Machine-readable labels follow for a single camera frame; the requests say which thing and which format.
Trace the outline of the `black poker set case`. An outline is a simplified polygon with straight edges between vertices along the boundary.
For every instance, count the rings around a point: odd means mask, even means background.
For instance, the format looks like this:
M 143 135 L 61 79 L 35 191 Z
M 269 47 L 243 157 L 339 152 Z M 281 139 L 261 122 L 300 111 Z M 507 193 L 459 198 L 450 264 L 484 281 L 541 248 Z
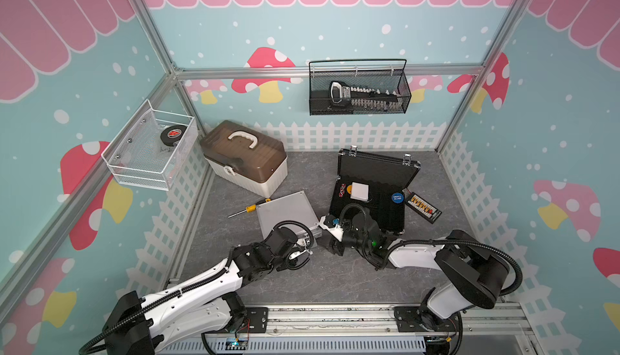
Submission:
M 383 232 L 400 235 L 405 230 L 405 202 L 396 204 L 392 194 L 402 192 L 418 175 L 421 163 L 409 154 L 390 157 L 358 151 L 355 146 L 338 152 L 337 181 L 331 199 L 329 214 L 339 217 L 350 203 L 368 208 Z M 348 187 L 358 182 L 369 185 L 370 198 L 364 203 L 350 198 Z

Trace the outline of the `silver poker set case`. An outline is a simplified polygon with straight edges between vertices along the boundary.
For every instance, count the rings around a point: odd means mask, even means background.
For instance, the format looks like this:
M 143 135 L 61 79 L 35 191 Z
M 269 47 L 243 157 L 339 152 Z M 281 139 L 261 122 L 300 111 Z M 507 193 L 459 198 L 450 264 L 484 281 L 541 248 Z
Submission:
M 267 237 L 274 226 L 284 220 L 305 225 L 317 240 L 322 237 L 319 219 L 303 190 L 260 204 L 256 213 L 263 237 Z

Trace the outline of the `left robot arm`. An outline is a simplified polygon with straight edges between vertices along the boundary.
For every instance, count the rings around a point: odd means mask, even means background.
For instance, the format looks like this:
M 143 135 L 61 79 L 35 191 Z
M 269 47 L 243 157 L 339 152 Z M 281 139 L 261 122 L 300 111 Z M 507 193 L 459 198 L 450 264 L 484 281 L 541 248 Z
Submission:
M 117 302 L 102 332 L 83 345 L 80 354 L 155 354 L 173 342 L 203 331 L 216 322 L 208 304 L 220 299 L 226 321 L 218 329 L 236 329 L 244 308 L 237 290 L 273 271 L 298 270 L 316 238 L 299 221 L 281 221 L 261 241 L 231 248 L 227 258 L 192 279 L 170 289 L 139 297 L 131 291 Z

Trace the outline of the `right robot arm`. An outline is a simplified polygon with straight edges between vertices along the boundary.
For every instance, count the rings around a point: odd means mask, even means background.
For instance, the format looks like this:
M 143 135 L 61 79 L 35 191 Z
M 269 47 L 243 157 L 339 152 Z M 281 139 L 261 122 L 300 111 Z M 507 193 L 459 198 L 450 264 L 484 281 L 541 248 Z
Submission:
M 462 312 L 494 308 L 523 281 L 522 268 L 508 253 L 460 229 L 439 239 L 404 240 L 383 232 L 369 209 L 358 204 L 345 206 L 339 216 L 322 216 L 317 227 L 328 251 L 342 256 L 353 249 L 376 270 L 415 267 L 442 272 L 446 285 L 429 290 L 418 306 L 395 313 L 399 322 L 411 321 L 421 331 L 460 332 Z

